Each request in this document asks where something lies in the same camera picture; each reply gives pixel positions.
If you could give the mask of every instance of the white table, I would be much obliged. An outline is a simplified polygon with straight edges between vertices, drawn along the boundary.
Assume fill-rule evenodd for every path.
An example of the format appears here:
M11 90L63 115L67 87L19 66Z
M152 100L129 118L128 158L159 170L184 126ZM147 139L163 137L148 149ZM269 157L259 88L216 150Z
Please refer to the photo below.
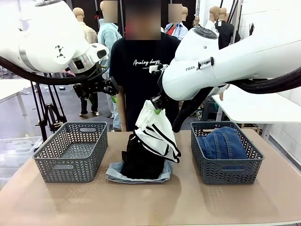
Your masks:
M27 115L21 95L27 95L22 92L31 86L30 81L25 79L1 79L0 80L0 103L17 97L22 114Z
M213 96L219 105L217 121L222 111L235 123L265 124L262 137L269 138L272 124L301 123L301 106L277 94L251 94L231 85L225 92L223 101L219 95Z

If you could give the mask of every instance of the light blue jacket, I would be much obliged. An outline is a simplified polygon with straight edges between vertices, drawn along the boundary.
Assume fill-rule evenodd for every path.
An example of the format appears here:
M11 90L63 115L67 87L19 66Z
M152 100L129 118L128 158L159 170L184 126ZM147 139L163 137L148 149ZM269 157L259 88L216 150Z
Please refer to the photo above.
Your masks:
M173 26L174 23L169 23L166 25L166 28L164 29L164 33L167 33L169 29ZM187 34L188 29L183 25L183 23L177 23L175 26L175 30L173 33L173 36L177 37L179 40L182 40L184 36Z
M103 19L99 20L100 29L98 33L98 43L106 46L109 49L109 59L105 62L105 66L110 66L110 57L113 44L121 39L122 36L118 32L118 27L113 23L105 23Z

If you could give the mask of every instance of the denim jacket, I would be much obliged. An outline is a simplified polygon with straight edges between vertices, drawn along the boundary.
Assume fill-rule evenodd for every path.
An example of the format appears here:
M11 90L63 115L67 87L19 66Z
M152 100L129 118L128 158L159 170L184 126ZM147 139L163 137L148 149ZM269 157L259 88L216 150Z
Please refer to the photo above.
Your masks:
M169 23L166 25L164 29L164 33L167 33L169 29L173 26L174 23ZM179 40L182 40L184 36L187 34L188 29L183 25L183 23L177 23L175 26L174 32L172 36L177 37Z
M222 127L198 137L204 156L208 159L247 159L238 133L230 127Z

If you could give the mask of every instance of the red garment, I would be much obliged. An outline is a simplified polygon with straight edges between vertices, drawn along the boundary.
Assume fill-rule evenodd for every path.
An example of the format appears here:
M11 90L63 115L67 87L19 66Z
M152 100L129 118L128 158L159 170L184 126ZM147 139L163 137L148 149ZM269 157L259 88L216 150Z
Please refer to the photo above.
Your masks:
M171 28L169 29L169 31L167 32L167 34L172 35L173 32L174 32L174 30L175 30L175 27L171 27Z

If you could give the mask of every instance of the black clothing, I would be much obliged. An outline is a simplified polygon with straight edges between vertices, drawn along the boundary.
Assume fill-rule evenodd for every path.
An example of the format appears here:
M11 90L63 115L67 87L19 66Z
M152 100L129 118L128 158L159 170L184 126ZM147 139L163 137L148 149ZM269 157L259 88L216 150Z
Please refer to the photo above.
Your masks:
M97 93L92 93L91 96L93 99L91 111L98 112L98 110L97 110L98 109L98 95L97 95ZM81 114L88 114L87 101L84 98L81 98L80 101L81 101Z
M135 123L144 102L156 97L160 88L159 76L149 73L150 65L170 64L180 41L173 36L161 33L161 40L116 41L111 51L110 76L122 86L126 96L127 131L136 129ZM166 116L173 124L179 112L178 102L166 108Z
M218 26L219 21L215 23L215 28L220 33L220 36L218 38L218 46L219 49L225 48L229 46L231 42L231 37L234 33L234 26L230 23L227 23L226 21L222 20L222 25ZM239 33L236 33L235 42L238 42L240 40Z
M188 31L192 28L192 25L190 25L189 23L187 23L186 21L182 21L183 25L188 29Z
M163 172L165 159L146 150L138 138L131 134L127 151L122 152L123 166L120 173L132 179L158 179Z

